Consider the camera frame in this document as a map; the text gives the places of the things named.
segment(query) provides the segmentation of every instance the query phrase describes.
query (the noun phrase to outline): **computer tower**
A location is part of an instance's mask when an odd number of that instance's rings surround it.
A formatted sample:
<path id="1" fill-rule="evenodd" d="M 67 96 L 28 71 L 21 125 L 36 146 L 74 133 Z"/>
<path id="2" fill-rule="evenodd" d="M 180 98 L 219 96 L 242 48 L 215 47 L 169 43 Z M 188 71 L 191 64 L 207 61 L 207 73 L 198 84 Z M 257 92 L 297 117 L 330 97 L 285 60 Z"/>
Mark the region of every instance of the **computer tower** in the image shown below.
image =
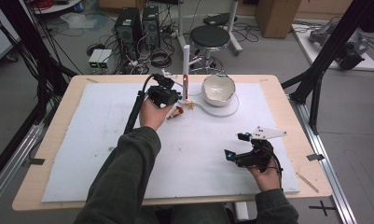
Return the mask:
<path id="1" fill-rule="evenodd" d="M 160 48 L 159 32 L 159 8 L 153 6 L 144 7 L 143 12 L 143 32 L 145 37 L 146 49 Z"/>
<path id="2" fill-rule="evenodd" d="M 143 28 L 137 7 L 123 7 L 114 26 L 121 54 L 131 60 L 140 57 L 143 46 Z"/>

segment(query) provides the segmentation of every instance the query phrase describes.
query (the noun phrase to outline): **gray floor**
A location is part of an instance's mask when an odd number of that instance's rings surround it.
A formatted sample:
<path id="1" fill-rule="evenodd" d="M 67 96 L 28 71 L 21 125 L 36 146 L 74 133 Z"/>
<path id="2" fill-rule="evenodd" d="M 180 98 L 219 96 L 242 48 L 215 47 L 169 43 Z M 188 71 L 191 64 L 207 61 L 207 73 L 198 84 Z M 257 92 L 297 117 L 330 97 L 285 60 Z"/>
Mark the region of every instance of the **gray floor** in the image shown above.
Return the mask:
<path id="1" fill-rule="evenodd" d="M 114 23 L 107 17 L 93 15 L 100 20 L 100 27 L 92 30 L 65 30 L 55 35 L 59 44 L 84 73 L 89 74 L 86 47 L 97 43 L 100 36 L 111 34 Z M 53 24 L 56 15 L 48 18 Z M 202 24 L 197 17 L 194 26 Z M 248 24 L 254 19 L 240 18 Z M 66 25 L 55 25 L 65 29 Z M 215 56 L 225 65 L 228 74 L 273 74 L 281 82 L 304 72 L 309 66 L 300 45 L 293 34 L 286 39 L 262 38 L 256 43 L 241 42 L 243 52 L 239 56 L 232 49 L 217 52 Z M 182 51 L 174 41 L 176 51 L 168 71 L 182 73 Z M 374 50 L 369 56 L 374 60 Z M 76 70 L 61 54 L 62 62 Z M 29 75 L 23 62 L 0 62 L 0 153 L 18 130 L 35 105 L 35 80 Z M 292 92 L 295 87 L 285 90 Z M 374 223 L 374 72 L 340 71 L 329 69 L 324 77 L 318 131 L 339 182 L 359 223 Z M 23 180 L 27 168 L 21 167 L 3 197 L 0 199 L 0 223 L 70 223 L 78 209 L 21 213 L 12 210 L 12 201 Z M 334 207 L 331 198 L 292 200 L 300 213 L 300 223 L 340 223 L 337 211 L 310 209 L 309 206 Z M 248 203 L 250 217 L 255 216 L 254 203 Z"/>

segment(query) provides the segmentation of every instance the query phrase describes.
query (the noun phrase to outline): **round stool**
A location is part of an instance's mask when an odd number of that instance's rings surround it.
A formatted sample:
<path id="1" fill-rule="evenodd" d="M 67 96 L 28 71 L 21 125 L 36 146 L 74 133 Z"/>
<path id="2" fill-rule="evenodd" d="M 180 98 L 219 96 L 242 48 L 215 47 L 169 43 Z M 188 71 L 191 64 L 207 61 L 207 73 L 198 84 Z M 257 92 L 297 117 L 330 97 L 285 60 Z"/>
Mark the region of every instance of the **round stool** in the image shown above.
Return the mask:
<path id="1" fill-rule="evenodd" d="M 223 73 L 222 63 L 215 57 L 211 56 L 211 52 L 225 49 L 230 41 L 229 33 L 217 26 L 213 25 L 203 25 L 198 26 L 190 32 L 189 41 L 192 46 L 197 49 L 204 50 L 204 56 L 196 56 L 193 60 L 197 58 L 202 58 L 201 61 L 191 65 L 191 72 L 197 74 L 199 70 L 204 70 L 206 74 L 210 74 L 211 71 L 216 71 Z"/>

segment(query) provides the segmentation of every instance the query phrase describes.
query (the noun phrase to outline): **sleeve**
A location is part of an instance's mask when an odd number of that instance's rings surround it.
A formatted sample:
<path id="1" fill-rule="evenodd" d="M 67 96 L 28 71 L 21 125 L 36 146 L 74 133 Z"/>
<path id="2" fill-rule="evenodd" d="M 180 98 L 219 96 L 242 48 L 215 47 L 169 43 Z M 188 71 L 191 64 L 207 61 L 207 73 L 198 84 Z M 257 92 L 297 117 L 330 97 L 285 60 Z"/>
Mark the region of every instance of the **sleeve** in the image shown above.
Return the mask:
<path id="1" fill-rule="evenodd" d="M 256 195 L 257 224 L 298 223 L 298 211 L 288 202 L 280 189 L 272 189 Z"/>
<path id="2" fill-rule="evenodd" d="M 120 136 L 75 223 L 134 223 L 159 151 L 159 137 L 151 128 Z"/>

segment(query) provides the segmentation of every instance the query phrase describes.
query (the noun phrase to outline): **white bowl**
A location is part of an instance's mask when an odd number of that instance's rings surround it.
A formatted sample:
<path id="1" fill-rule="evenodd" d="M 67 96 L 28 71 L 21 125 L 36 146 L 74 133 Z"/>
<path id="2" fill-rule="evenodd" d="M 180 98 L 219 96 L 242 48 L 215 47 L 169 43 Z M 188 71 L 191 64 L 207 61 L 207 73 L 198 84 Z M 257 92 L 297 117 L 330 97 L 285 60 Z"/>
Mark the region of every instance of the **white bowl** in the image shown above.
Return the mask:
<path id="1" fill-rule="evenodd" d="M 204 100 L 210 105 L 227 105 L 236 91 L 235 82 L 225 75 L 210 75 L 201 85 Z"/>

